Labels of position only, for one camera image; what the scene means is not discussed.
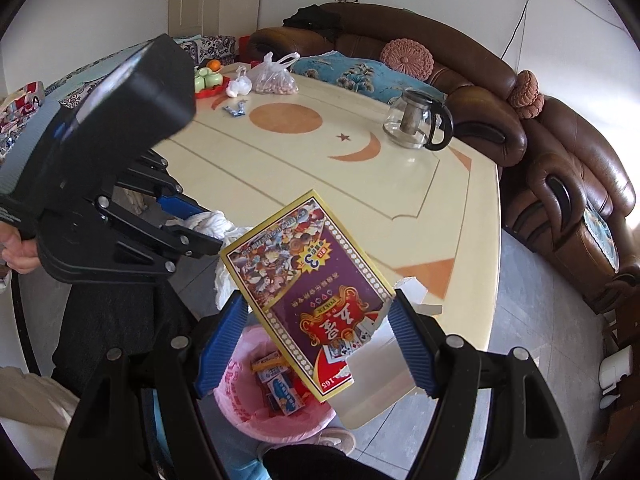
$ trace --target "trash can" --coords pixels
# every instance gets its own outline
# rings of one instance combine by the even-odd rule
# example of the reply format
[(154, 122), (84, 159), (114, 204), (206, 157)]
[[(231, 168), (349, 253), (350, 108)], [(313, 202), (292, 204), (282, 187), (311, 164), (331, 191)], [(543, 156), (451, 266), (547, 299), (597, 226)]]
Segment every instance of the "trash can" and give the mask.
[(276, 350), (263, 327), (245, 328), (213, 394), (220, 411), (239, 431), (262, 442), (291, 444), (324, 430), (335, 412), (328, 402), (321, 404), (310, 396), (297, 412), (270, 416), (251, 363)]

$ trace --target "black pants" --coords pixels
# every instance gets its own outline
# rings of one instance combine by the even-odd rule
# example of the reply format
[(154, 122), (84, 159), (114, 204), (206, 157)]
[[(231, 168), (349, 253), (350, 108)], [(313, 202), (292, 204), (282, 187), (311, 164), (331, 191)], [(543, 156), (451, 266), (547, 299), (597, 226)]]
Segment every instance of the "black pants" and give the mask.
[(383, 472), (327, 446), (272, 449), (264, 454), (262, 463), (272, 480), (390, 480)]
[(196, 320), (168, 282), (159, 285), (71, 287), (51, 377), (80, 397), (106, 352), (152, 350), (162, 328), (168, 339), (188, 335)]
[[(150, 351), (161, 329), (169, 339), (196, 323), (167, 282), (149, 285), (74, 285), (66, 301), (52, 378), (77, 396), (105, 353)], [(389, 476), (326, 446), (285, 446), (265, 453), (273, 480), (389, 480)]]

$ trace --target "tile floor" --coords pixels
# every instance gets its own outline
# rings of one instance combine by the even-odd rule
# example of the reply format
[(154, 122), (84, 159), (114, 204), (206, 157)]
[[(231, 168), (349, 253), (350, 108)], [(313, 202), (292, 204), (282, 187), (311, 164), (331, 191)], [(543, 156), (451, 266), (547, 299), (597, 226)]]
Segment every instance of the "tile floor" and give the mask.
[[(214, 259), (185, 258), (172, 278), (183, 301), (201, 315), (213, 309), (214, 269)], [(42, 270), (22, 277), (21, 283), (34, 353), (41, 371), (48, 374), (68, 286), (55, 282)], [(598, 459), (598, 448), (588, 444), (588, 439), (593, 428), (602, 422), (597, 373), (603, 357), (600, 336), (603, 326), (602, 316), (595, 316), (544, 260), (502, 233), (500, 283), (489, 349), (494, 352), (508, 352), (514, 346), (529, 349), (564, 416), (583, 479), (591, 477)], [(459, 479), (475, 475), (488, 399), (488, 392), (480, 392)], [(358, 445), (353, 457), (393, 478), (405, 478), (433, 410), (434, 401), (425, 395), (401, 399), (355, 431)]]

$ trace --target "poker card box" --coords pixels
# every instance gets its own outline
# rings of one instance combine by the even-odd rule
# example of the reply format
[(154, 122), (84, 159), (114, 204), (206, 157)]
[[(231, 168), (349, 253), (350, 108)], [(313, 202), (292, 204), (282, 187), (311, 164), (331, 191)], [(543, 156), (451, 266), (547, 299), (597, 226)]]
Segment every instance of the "poker card box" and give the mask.
[(223, 249), (220, 257), (318, 400), (353, 383), (346, 358), (370, 340), (394, 290), (315, 191)]

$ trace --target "human hand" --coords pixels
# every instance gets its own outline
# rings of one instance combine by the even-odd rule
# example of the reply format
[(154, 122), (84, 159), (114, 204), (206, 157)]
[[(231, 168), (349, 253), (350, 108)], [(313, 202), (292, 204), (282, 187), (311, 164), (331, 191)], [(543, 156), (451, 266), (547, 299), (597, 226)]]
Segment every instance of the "human hand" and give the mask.
[(4, 245), (2, 259), (16, 272), (27, 274), (40, 266), (35, 238), (22, 240), (18, 229), (0, 222), (0, 243)]

